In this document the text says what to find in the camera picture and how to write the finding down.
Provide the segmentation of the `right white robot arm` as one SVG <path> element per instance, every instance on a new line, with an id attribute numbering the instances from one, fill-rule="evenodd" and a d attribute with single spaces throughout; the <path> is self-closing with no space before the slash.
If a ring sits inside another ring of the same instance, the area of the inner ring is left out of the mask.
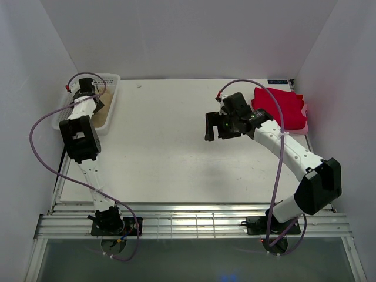
<path id="1" fill-rule="evenodd" d="M 266 211 L 268 231 L 279 233 L 292 219 L 314 215 L 342 194 L 341 166 L 334 158 L 323 159 L 281 131 L 281 123 L 264 109 L 252 110 L 242 93 L 226 96 L 218 112 L 205 115 L 205 140 L 248 136 L 277 156 L 299 182 L 292 196 Z"/>

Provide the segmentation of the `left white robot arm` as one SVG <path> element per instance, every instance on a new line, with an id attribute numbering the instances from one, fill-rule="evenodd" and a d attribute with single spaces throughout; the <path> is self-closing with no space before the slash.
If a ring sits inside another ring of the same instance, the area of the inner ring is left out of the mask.
<path id="1" fill-rule="evenodd" d="M 68 156 L 79 166 L 86 184 L 90 186 L 95 215 L 89 216 L 89 219 L 101 230 L 116 235 L 123 231 L 125 221 L 115 201 L 103 194 L 104 182 L 98 163 L 102 148 L 92 122 L 92 116 L 104 107 L 98 94 L 92 78 L 79 79 L 72 113 L 59 122 L 59 130 Z"/>

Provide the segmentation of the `beige t shirt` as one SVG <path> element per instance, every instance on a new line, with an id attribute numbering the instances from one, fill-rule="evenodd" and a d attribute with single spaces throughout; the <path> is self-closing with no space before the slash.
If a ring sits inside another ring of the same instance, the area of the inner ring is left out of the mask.
<path id="1" fill-rule="evenodd" d="M 92 116 L 92 122 L 96 129 L 105 125 L 112 104 L 113 92 L 107 88 L 105 93 L 99 99 L 104 106 Z"/>

